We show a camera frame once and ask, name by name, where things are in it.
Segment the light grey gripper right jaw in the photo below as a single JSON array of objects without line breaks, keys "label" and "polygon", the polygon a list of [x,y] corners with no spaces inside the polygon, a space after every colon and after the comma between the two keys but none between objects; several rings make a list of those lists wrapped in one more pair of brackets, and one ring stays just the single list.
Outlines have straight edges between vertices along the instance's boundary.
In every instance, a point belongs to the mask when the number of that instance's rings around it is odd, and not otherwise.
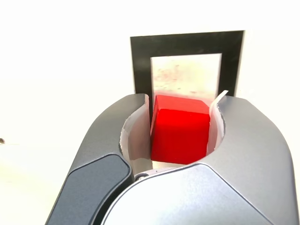
[{"label": "light grey gripper right jaw", "polygon": [[213,151],[135,182],[114,200],[102,223],[294,224],[293,160],[279,129],[237,97],[222,97],[212,116],[221,133]]}]

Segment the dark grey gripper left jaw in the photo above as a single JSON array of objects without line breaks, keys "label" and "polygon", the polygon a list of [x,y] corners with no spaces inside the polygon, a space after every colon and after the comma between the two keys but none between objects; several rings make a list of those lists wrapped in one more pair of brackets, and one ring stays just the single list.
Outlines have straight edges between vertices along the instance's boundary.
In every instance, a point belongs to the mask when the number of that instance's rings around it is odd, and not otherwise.
[{"label": "dark grey gripper left jaw", "polygon": [[150,169],[149,97],[131,94],[92,123],[46,221],[99,225],[117,196]]}]

